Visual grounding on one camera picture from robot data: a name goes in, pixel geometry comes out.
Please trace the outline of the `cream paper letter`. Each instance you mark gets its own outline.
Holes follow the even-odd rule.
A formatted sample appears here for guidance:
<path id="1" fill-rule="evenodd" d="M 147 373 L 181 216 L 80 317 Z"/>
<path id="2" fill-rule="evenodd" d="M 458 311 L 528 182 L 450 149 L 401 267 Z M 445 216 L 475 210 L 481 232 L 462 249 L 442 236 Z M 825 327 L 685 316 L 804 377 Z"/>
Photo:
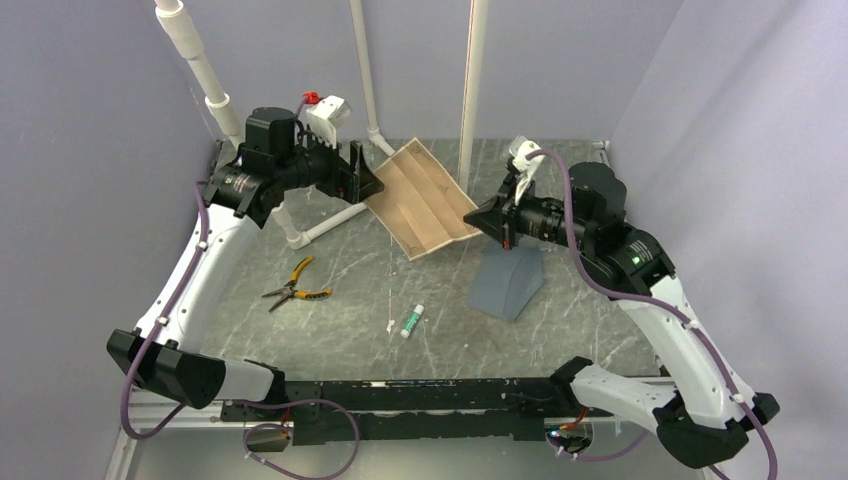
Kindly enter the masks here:
<path id="1" fill-rule="evenodd" d="M 482 234 L 464 222 L 477 205 L 419 139 L 399 148 L 375 175 L 384 189 L 365 205 L 409 260 Z"/>

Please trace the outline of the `grey-blue envelope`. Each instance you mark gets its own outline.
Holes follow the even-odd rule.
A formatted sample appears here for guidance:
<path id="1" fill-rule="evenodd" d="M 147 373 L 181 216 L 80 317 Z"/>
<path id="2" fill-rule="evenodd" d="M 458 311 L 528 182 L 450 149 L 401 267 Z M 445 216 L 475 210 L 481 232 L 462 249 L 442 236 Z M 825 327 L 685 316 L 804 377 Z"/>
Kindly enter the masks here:
<path id="1" fill-rule="evenodd" d="M 489 242 L 466 297 L 475 310 L 514 323 L 544 282 L 542 251 L 520 245 L 512 250 Z"/>

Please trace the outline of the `green white glue stick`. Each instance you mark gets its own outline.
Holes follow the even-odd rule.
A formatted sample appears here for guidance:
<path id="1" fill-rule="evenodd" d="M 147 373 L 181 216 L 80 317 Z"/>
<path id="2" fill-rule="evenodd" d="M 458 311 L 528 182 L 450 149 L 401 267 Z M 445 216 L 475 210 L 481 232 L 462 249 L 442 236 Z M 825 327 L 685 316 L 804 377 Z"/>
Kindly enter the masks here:
<path id="1" fill-rule="evenodd" d="M 412 313 L 409 315 L 401 329 L 400 335 L 402 338 L 407 339 L 410 337 L 411 333 L 413 332 L 419 320 L 421 319 L 424 311 L 425 307 L 422 304 L 417 304 L 414 307 Z"/>

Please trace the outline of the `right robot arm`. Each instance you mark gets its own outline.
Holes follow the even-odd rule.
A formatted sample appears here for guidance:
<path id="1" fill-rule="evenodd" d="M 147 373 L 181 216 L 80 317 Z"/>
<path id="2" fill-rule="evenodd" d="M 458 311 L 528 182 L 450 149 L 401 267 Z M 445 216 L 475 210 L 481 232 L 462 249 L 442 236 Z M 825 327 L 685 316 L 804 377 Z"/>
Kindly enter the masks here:
<path id="1" fill-rule="evenodd" d="M 589 285 L 634 321 L 671 378 L 665 387 L 649 385 L 575 357 L 551 375 L 555 409 L 564 415 L 600 409 L 637 424 L 693 469 L 735 457 L 751 431 L 777 415 L 779 404 L 731 369 L 698 321 L 660 243 L 626 221 L 624 183 L 600 163 L 570 168 L 567 200 L 520 193 L 518 182 L 510 171 L 465 222 L 505 249 L 528 236 L 576 250 Z"/>

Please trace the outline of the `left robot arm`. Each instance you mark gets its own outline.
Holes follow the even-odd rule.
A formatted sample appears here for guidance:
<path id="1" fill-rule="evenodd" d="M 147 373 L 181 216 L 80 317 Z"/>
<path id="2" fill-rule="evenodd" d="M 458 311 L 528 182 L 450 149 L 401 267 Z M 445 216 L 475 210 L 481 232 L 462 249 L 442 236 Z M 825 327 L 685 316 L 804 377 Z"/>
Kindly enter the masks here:
<path id="1" fill-rule="evenodd" d="M 264 420 L 287 406 L 282 371 L 253 361 L 201 354 L 205 323 L 230 274 L 290 190 L 314 187 L 359 204 L 381 192 L 359 142 L 342 154 L 337 128 L 350 113 L 328 96 L 306 108 L 260 107 L 245 122 L 245 139 L 232 157 L 200 185 L 199 220 L 187 247 L 154 304 L 129 330 L 116 329 L 107 352 L 128 386 L 182 405 L 204 408 L 214 400 L 248 400 Z"/>

